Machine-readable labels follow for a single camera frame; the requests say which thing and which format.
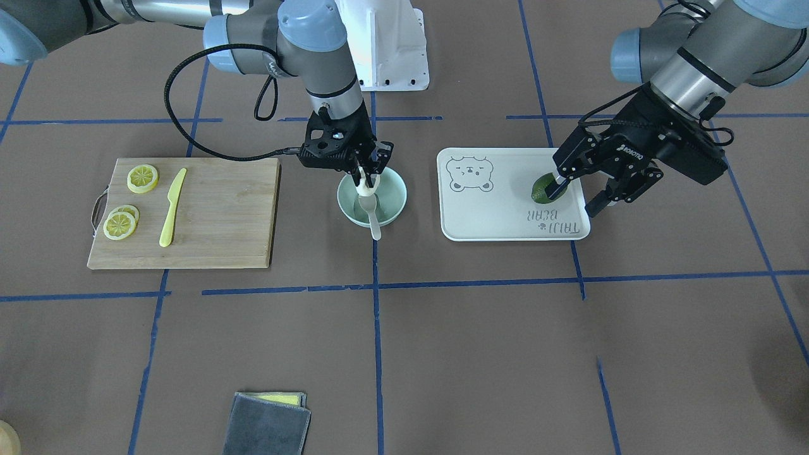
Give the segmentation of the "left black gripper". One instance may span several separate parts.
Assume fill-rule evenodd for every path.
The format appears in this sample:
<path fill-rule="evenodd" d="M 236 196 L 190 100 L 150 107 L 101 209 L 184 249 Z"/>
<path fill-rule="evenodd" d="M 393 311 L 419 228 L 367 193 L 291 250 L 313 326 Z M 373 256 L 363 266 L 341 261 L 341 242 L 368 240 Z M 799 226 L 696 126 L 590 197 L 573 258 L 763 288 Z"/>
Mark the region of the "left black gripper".
<path fill-rule="evenodd" d="M 634 202 L 660 181 L 664 173 L 656 163 L 708 185 L 726 172 L 724 158 L 722 146 L 696 121 L 676 112 L 645 83 L 579 118 L 554 153 L 558 175 L 544 175 L 544 198 L 554 202 L 572 182 L 602 174 L 606 187 L 585 205 L 595 218 L 612 203 Z"/>

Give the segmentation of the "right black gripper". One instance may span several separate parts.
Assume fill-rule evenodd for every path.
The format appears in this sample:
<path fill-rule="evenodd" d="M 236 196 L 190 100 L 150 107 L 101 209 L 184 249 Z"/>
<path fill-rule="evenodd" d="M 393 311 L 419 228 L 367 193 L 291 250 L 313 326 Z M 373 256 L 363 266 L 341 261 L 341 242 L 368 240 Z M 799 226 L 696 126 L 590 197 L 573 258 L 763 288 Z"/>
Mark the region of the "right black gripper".
<path fill-rule="evenodd" d="M 355 174 L 355 187 L 372 189 L 372 174 L 381 175 L 392 158 L 393 142 L 377 142 L 367 107 L 362 104 L 339 120 L 313 112 L 298 159 L 304 167 Z"/>

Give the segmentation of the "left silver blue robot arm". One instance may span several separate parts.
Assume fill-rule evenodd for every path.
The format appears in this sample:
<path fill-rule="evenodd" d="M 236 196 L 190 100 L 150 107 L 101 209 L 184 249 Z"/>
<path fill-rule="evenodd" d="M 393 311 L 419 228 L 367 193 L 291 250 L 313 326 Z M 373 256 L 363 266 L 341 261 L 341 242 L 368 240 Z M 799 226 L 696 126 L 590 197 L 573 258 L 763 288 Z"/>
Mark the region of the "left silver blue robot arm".
<path fill-rule="evenodd" d="M 734 133 L 715 141 L 708 122 L 737 87 L 780 87 L 807 72 L 807 2 L 679 1 L 651 26 L 619 35 L 611 64 L 616 80 L 636 88 L 616 99 L 623 106 L 613 118 L 579 119 L 554 153 L 555 172 L 535 182 L 536 202 L 602 173 L 607 184 L 585 207 L 595 217 L 653 187 L 660 163 L 701 185 L 719 179 Z"/>

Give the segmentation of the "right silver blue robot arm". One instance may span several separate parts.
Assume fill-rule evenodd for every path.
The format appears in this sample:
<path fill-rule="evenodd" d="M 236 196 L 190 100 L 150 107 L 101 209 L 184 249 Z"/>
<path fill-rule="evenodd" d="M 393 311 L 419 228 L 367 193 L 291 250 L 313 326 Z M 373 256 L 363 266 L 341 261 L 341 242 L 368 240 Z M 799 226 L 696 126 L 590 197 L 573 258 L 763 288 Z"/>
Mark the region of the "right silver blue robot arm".
<path fill-rule="evenodd" d="M 24 66 L 86 35 L 134 23 L 202 32 L 202 51 L 185 58 L 164 86 L 167 114 L 185 138 L 190 134 L 170 97 L 179 73 L 194 61 L 265 75 L 266 87 L 298 77 L 312 103 L 303 144 L 248 161 L 295 155 L 304 167 L 346 173 L 361 196 L 375 192 L 394 146 L 372 130 L 348 32 L 333 1 L 3 1 L 2 63 Z"/>

